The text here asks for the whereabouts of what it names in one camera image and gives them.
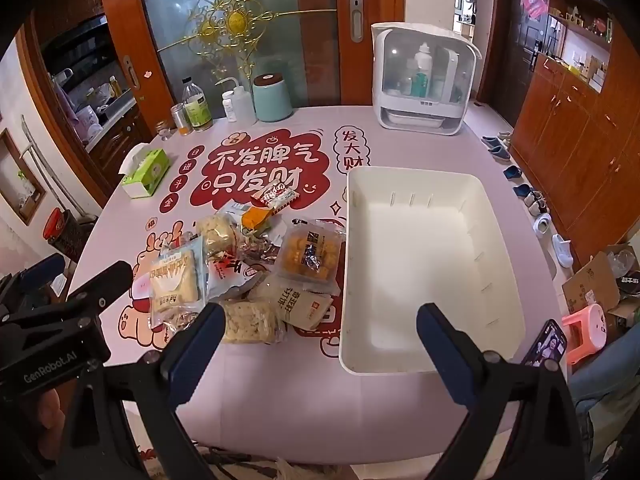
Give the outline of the operator left hand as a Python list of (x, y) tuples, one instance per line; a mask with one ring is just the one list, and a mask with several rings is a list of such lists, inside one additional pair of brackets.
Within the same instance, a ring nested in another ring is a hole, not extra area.
[(49, 460), (53, 460), (58, 455), (65, 425), (65, 414), (55, 389), (40, 396), (37, 414), (38, 422), (44, 428), (44, 434), (39, 441), (40, 453)]

